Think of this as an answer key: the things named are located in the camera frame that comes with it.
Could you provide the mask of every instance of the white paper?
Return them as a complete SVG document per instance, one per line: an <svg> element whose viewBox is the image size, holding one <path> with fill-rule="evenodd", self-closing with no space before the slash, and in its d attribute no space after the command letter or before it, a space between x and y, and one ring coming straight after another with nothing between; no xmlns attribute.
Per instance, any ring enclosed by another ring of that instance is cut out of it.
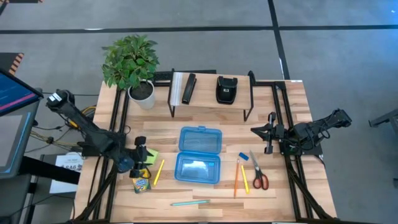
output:
<svg viewBox="0 0 398 224"><path fill-rule="evenodd" d="M64 156L57 156L55 165L81 172L81 168L83 167L83 159L77 152L69 152ZM76 192L76 190L76 184L69 184L57 180L51 181L50 194Z"/></svg>

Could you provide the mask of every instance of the monitor screen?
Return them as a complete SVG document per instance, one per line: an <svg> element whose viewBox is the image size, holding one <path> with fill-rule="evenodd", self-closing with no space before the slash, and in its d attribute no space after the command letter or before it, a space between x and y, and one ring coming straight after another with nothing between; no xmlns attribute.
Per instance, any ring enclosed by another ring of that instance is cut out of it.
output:
<svg viewBox="0 0 398 224"><path fill-rule="evenodd" d="M0 116L36 102L42 97L37 90L0 70Z"/></svg>

